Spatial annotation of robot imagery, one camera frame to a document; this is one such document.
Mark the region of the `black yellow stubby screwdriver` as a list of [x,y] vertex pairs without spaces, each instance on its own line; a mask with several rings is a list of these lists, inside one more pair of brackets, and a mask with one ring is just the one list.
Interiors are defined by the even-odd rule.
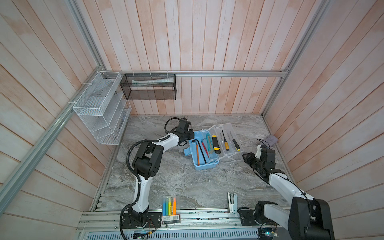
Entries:
[[240,149],[240,145],[237,143],[237,141],[236,141],[236,139],[234,138],[234,136],[233,136],[233,134],[232,134],[232,132],[230,131],[230,136],[231,136],[231,138],[232,138],[232,142],[233,142],[233,144],[234,144],[234,146],[235,146],[235,149],[236,149],[236,151],[240,151],[241,149]]

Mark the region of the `black hex key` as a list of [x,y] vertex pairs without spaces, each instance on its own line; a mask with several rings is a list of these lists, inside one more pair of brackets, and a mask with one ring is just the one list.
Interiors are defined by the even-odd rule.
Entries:
[[204,163],[207,164],[207,160],[206,160],[206,158],[205,158],[205,155],[204,155],[204,153],[202,152],[202,148],[201,148],[200,141],[197,140],[197,139],[192,140],[193,143],[195,143],[195,141],[198,141],[198,143],[199,143],[199,155],[203,157]]

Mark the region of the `small yellow screwdriver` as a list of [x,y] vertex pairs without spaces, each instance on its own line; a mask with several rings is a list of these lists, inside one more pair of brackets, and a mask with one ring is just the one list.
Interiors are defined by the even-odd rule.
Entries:
[[225,149],[226,149],[226,151],[229,151],[230,147],[229,147],[229,143],[228,143],[228,141],[226,139],[226,136],[224,134],[224,131],[222,131],[222,135],[223,135],[223,141],[224,141],[224,144],[225,144]]

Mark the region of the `teal handled tool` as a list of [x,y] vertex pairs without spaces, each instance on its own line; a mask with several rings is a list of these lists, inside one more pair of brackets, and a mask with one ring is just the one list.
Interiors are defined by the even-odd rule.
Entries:
[[213,148],[213,144],[212,144],[212,138],[211,138],[211,135],[210,135],[210,134],[207,134],[207,135],[206,135],[206,138],[207,138],[207,143],[208,143],[208,151],[209,151],[209,154],[213,154],[213,153],[214,153],[214,148]]

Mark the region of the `blue plastic tool box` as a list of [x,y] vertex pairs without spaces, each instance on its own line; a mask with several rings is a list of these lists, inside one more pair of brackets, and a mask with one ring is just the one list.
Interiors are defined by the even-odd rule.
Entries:
[[192,157],[197,171],[214,168],[220,162],[239,161],[244,148],[230,123],[214,125],[195,131],[195,138],[188,141],[185,156]]

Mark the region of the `large black yellow screwdriver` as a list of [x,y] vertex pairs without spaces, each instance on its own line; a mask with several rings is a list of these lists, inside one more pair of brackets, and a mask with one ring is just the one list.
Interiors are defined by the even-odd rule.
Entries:
[[212,135],[212,145],[214,148],[214,152],[217,155],[221,154],[221,148],[220,148],[219,141],[218,141],[218,138],[216,135]]

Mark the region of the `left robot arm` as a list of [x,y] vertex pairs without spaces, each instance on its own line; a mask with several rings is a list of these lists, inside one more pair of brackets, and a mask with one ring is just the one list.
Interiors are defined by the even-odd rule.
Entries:
[[163,153],[195,138],[192,124],[187,118],[170,118],[164,126],[166,135],[155,140],[134,143],[126,156],[126,165],[136,178],[134,201],[123,207],[119,227],[131,222],[142,228],[146,226],[149,211],[149,191],[153,177],[158,173]]

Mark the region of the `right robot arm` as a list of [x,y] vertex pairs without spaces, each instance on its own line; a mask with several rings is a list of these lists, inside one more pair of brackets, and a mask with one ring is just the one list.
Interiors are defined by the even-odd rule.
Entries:
[[256,153],[244,153],[244,162],[265,183],[277,190],[290,205],[289,210],[271,201],[258,201],[254,210],[260,225],[277,224],[286,229],[293,240],[333,240],[335,238],[329,204],[300,189],[276,168],[276,152],[259,145]]

